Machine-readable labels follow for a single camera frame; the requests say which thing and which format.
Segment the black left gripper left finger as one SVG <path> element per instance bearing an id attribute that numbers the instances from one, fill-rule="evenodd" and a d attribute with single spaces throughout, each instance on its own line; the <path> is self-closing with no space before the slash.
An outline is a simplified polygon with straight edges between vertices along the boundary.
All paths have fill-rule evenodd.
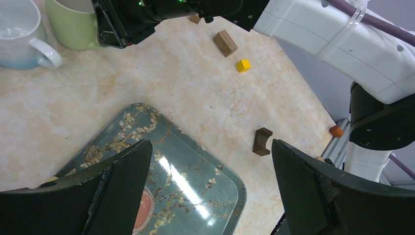
<path id="1" fill-rule="evenodd" d="M 130 235 L 153 146 L 141 140 L 77 173 L 0 194 L 3 235 Z"/>

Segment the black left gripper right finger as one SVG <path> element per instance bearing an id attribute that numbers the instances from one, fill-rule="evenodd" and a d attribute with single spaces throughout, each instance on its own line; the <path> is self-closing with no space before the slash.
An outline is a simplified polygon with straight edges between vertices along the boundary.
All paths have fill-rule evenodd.
<path id="1" fill-rule="evenodd" d="M 275 235 L 412 235 L 415 192 L 366 180 L 282 140 L 272 158 L 284 214 Z"/>

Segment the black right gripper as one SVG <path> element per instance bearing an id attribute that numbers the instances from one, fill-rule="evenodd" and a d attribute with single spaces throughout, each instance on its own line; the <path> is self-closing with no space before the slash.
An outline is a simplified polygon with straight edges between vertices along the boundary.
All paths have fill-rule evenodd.
<path id="1" fill-rule="evenodd" d="M 93 0 L 92 6 L 98 43 L 118 49 L 139 44 L 162 21 L 207 10 L 205 0 Z"/>

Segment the terracotta upside-down mug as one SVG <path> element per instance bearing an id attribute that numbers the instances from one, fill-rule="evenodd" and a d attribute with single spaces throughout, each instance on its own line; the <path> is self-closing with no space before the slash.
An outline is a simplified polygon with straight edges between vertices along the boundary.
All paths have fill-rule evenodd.
<path id="1" fill-rule="evenodd" d="M 134 224 L 133 235 L 137 235 L 145 230 L 153 215 L 154 203 L 153 194 L 147 187 L 144 187 L 139 211 Z"/>

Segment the light green mug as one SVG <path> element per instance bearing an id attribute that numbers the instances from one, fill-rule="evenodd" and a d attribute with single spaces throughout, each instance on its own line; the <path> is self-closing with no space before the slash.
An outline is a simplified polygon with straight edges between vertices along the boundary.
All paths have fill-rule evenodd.
<path id="1" fill-rule="evenodd" d="M 60 44 L 72 50 L 101 48 L 90 0 L 45 0 L 45 7 L 55 39 Z"/>

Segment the white and blue mug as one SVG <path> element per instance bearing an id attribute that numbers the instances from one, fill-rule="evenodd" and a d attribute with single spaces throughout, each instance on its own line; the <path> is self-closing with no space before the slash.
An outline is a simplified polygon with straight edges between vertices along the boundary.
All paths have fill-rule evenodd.
<path id="1" fill-rule="evenodd" d="M 47 43 L 40 10 L 32 0 L 0 2 L 0 65 L 14 70 L 57 69 L 61 55 Z"/>

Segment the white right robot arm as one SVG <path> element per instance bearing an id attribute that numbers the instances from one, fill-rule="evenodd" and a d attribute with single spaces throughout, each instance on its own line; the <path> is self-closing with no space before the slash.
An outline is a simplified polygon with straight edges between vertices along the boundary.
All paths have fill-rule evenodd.
<path id="1" fill-rule="evenodd" d="M 136 45 L 162 21 L 223 17 L 288 42 L 353 80 L 345 171 L 378 182 L 392 151 L 415 140 L 415 35 L 365 0 L 94 0 L 97 40 Z"/>

